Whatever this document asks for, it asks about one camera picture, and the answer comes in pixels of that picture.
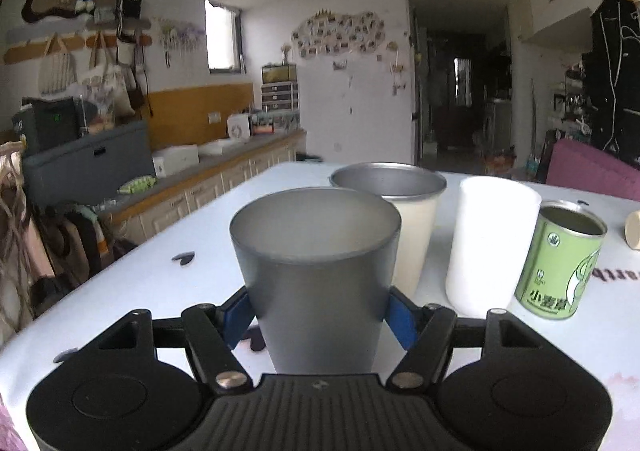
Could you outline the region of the dark grey cup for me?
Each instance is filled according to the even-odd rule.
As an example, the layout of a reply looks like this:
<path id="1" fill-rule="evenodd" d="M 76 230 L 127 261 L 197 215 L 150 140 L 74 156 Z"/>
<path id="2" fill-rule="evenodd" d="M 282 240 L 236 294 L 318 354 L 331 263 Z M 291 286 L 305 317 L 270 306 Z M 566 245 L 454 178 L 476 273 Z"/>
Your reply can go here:
<path id="1" fill-rule="evenodd" d="M 272 193 L 234 215 L 235 254 L 277 372 L 371 371 L 400 228 L 390 202 L 334 187 Z"/>

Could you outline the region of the white plastic cup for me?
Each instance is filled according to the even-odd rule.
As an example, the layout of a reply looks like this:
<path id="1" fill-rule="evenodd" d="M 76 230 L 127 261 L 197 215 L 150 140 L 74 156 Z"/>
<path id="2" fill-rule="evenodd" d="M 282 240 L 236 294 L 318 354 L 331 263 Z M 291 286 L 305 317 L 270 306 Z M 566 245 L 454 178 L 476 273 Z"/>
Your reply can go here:
<path id="1" fill-rule="evenodd" d="M 445 281 L 449 303 L 484 318 L 509 306 L 532 242 L 540 194 L 521 182 L 473 176 L 462 180 Z"/>

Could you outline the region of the white cup brown sleeve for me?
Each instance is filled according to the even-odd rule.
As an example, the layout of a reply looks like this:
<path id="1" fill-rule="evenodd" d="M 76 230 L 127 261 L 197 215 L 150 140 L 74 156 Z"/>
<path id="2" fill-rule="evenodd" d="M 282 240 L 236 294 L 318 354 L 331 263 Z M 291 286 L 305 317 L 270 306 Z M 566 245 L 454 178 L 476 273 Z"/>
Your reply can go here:
<path id="1" fill-rule="evenodd" d="M 628 215 L 624 234 L 627 245 L 634 251 L 640 251 L 640 211 Z"/>

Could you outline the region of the cream sideboard cabinet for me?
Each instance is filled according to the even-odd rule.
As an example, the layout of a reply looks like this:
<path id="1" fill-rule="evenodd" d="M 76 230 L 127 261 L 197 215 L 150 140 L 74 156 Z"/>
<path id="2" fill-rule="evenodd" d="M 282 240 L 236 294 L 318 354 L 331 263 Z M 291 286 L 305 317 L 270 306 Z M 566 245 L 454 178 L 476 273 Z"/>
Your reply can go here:
<path id="1" fill-rule="evenodd" d="M 305 130 L 258 137 L 123 200 L 102 214 L 103 223 L 114 237 L 142 244 L 269 168 L 295 161 L 305 148 Z"/>

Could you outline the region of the green cartoon tin can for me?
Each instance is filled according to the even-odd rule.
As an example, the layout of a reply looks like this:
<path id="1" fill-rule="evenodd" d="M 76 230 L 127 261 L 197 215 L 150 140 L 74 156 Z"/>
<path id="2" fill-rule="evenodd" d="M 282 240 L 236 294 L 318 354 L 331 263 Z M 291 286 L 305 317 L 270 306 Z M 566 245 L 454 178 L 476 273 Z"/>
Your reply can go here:
<path id="1" fill-rule="evenodd" d="M 607 234 L 606 223 L 585 206 L 542 202 L 515 298 L 544 319 L 573 317 Z"/>

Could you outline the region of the white box on counter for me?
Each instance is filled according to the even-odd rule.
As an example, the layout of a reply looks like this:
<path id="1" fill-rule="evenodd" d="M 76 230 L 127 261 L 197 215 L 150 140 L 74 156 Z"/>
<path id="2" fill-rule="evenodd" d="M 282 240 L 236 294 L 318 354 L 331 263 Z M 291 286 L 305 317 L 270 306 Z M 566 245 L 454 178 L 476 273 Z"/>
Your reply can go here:
<path id="1" fill-rule="evenodd" d="M 157 178 L 167 178 L 200 163 L 197 145 L 163 148 L 152 153 Z"/>

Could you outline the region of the grey storage box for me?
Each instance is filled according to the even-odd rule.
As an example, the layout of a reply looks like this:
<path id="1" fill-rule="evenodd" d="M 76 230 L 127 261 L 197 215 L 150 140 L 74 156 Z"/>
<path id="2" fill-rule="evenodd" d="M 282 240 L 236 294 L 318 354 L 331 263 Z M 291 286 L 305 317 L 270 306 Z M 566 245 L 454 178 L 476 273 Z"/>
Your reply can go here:
<path id="1" fill-rule="evenodd" d="M 23 160 L 26 196 L 38 208 L 98 205 L 129 180 L 155 174 L 144 121 L 88 135 Z"/>

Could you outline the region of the white small appliance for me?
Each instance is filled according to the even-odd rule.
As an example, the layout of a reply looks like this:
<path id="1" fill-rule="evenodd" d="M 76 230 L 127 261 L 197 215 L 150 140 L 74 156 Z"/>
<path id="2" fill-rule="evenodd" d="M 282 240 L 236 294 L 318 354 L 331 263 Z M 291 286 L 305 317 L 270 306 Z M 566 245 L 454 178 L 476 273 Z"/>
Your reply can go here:
<path id="1" fill-rule="evenodd" d="M 247 113 L 231 114 L 227 120 L 228 136 L 233 139 L 250 139 L 252 120 Z"/>

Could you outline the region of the small drawer organizer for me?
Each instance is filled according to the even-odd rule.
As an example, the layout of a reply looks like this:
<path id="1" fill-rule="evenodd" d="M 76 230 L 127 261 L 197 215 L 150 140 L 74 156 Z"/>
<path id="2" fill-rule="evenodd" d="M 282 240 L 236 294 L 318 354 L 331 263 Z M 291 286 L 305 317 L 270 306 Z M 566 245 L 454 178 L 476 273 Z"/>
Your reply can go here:
<path id="1" fill-rule="evenodd" d="M 260 96 L 262 110 L 266 112 L 297 110 L 299 93 L 296 64 L 280 63 L 263 66 Z"/>

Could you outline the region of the hanging tote bag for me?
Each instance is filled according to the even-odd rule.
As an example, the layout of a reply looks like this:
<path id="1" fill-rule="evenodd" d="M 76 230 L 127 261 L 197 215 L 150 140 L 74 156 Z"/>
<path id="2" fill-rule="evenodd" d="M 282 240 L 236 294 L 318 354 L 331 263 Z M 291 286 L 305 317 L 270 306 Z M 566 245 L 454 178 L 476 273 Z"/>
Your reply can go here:
<path id="1" fill-rule="evenodd" d="M 74 58 L 58 34 L 47 41 L 40 62 L 38 90 L 41 95 L 61 93 L 76 82 Z"/>

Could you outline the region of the cloud-shaped photo collage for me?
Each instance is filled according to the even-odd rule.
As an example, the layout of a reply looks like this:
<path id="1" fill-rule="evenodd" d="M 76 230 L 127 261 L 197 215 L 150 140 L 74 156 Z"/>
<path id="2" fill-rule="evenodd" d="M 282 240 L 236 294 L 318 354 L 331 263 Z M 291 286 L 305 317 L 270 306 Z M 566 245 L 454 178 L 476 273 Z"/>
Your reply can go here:
<path id="1" fill-rule="evenodd" d="M 352 15 L 322 10 L 305 19 L 291 40 L 300 59 L 370 54 L 385 40 L 385 21 L 373 11 Z"/>

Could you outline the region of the black hanging coat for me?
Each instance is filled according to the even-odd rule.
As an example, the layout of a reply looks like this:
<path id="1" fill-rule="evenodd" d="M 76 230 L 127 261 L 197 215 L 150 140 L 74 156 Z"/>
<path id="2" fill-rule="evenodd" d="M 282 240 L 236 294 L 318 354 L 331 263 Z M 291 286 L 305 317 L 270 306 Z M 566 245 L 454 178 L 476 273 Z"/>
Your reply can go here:
<path id="1" fill-rule="evenodd" d="M 639 164 L 639 11 L 630 0 L 604 0 L 591 16 L 585 87 L 592 107 L 591 143 Z"/>

